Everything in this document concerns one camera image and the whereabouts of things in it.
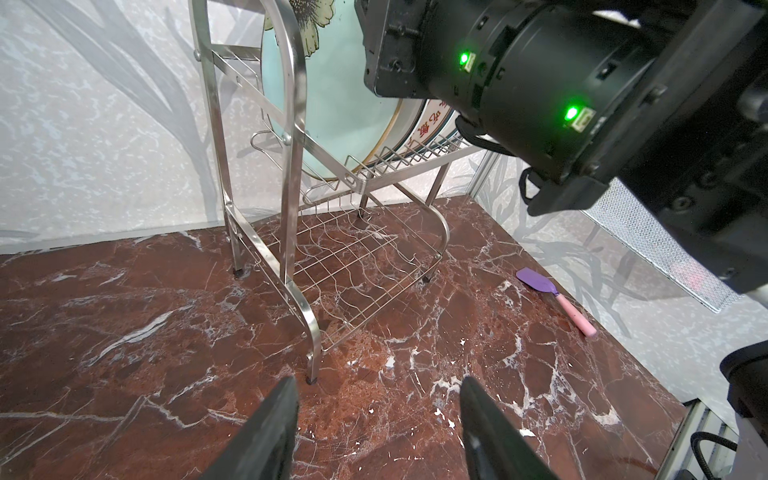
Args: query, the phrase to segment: metal mesh panel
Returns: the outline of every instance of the metal mesh panel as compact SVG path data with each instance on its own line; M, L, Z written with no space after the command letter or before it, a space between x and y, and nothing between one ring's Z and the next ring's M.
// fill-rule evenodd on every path
M584 213L713 312L740 297L688 255L618 179Z

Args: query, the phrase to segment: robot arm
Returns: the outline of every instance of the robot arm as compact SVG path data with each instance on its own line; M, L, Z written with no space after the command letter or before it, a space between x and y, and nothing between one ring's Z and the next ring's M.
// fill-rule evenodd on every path
M738 293L768 283L768 22L742 0L356 0L364 82L531 165L537 216L620 178ZM599 8L637 19L622 25Z

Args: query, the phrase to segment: purple spatula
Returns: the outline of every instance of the purple spatula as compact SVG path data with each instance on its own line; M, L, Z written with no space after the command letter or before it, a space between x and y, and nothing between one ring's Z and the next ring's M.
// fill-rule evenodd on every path
M574 321L578 329L581 330L584 335L592 337L598 334L598 331L592 326L591 323L589 323L589 320L584 318L584 315L581 315L581 312L576 310L576 307L573 306L573 304L569 302L565 296L558 292L558 289L555 288L554 283L552 283L546 276L540 275L539 273L536 273L527 267L522 270L518 270L515 276L519 278L520 281L527 283L528 286L534 290L538 290L539 292L554 293L554 297L558 300L560 306L563 307L563 310L565 310L568 316L571 317L571 320Z

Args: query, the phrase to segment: screw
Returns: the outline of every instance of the screw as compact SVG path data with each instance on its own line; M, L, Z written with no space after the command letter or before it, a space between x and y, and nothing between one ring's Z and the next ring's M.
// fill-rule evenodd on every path
M676 212L683 212L694 205L694 199L691 197L678 197L672 200L670 207Z
M643 99L643 103L649 105L655 104L659 101L659 98L661 98L661 95L663 95L665 91L667 91L667 87L663 85L651 88L648 95Z
M717 185L717 175L713 171L706 171L701 174L697 184L701 188L712 188Z
M600 164L598 162L589 162L588 164L584 165L584 168L581 169L581 172L584 175L592 175L594 172L598 171L598 168L600 168Z
M736 275L736 269L733 267L726 268L725 271L723 271L718 278L721 280L730 280L733 278L733 276Z

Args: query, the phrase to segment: dish rack wire shelf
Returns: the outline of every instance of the dish rack wire shelf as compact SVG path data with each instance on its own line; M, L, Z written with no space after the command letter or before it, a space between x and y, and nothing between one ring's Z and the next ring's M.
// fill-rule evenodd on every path
M190 0L194 56L202 70L234 273L242 273L250 255L302 323L309 345L307 382L314 383L324 353L415 282L429 278L449 241L448 225L432 203L450 163L480 149L459 136L438 135L426 144L411 142L405 150L384 147L366 164L354 157L341 164L306 133L306 64L296 16L288 0L262 0L262 5L280 46L283 110L263 94L259 48L211 42L207 0ZM280 213L254 225L232 195L217 69L258 103L269 117L267 125L271 120L283 132L258 131L250 139L283 173ZM260 135L278 140L280 159L255 143ZM311 170L302 172L305 149L336 179L319 180L322 176ZM436 168L426 199L401 184ZM417 233L398 217L397 207L386 207L376 198L373 192L389 185L434 217L440 226L436 234Z

